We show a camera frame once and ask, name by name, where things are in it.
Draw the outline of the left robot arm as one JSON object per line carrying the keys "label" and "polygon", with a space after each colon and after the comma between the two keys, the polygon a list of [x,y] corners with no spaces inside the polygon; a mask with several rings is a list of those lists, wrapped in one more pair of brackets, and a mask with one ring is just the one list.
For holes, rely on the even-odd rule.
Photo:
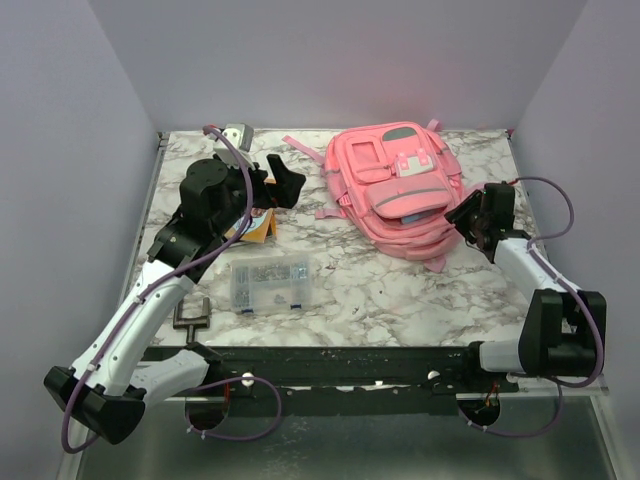
{"label": "left robot arm", "polygon": [[123,303],[71,366],[54,366],[45,376],[44,386],[63,412],[66,452],[81,450],[69,443],[71,421],[116,445],[147,409],[184,391],[209,395],[220,387],[220,362],[199,343],[144,369],[138,363],[171,311],[236,241],[228,231],[242,232],[253,209],[291,209],[298,202],[305,176],[289,170],[277,154],[267,161],[268,170],[251,162],[232,168],[213,156],[187,168],[180,203],[156,234]]}

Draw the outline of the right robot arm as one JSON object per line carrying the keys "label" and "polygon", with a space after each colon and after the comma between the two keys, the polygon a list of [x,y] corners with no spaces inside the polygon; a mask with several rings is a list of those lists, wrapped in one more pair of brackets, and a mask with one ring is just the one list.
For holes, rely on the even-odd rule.
{"label": "right robot arm", "polygon": [[517,339],[472,345],[476,358],[460,367],[460,379],[480,392],[498,373],[547,378],[583,388],[604,366],[607,304],[598,292],[566,279],[537,248],[536,239],[514,228],[513,183],[487,183],[445,215],[529,301]]}

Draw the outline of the light blue eraser stick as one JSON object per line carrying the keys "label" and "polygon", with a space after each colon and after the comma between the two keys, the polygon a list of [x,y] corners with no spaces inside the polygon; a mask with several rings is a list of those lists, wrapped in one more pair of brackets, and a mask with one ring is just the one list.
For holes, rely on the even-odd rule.
{"label": "light blue eraser stick", "polygon": [[406,225],[406,224],[410,224],[410,223],[413,223],[413,222],[416,222],[416,221],[419,221],[419,220],[422,220],[422,219],[425,219],[425,218],[430,218],[431,216],[433,216],[432,212],[429,212],[429,211],[420,212],[420,213],[416,213],[416,214],[413,214],[413,215],[402,217],[401,218],[401,223],[403,225]]}

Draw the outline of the pink student backpack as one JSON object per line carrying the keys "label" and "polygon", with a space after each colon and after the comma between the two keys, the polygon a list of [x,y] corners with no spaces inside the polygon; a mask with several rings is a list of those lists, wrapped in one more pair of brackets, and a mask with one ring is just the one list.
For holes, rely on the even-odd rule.
{"label": "pink student backpack", "polygon": [[[335,205],[317,211],[316,218],[348,219],[380,252],[439,273],[461,240],[445,214],[469,193],[440,129],[437,120],[351,128],[335,135],[325,153],[290,136],[283,141],[322,169]],[[401,223],[425,211],[433,216]]]}

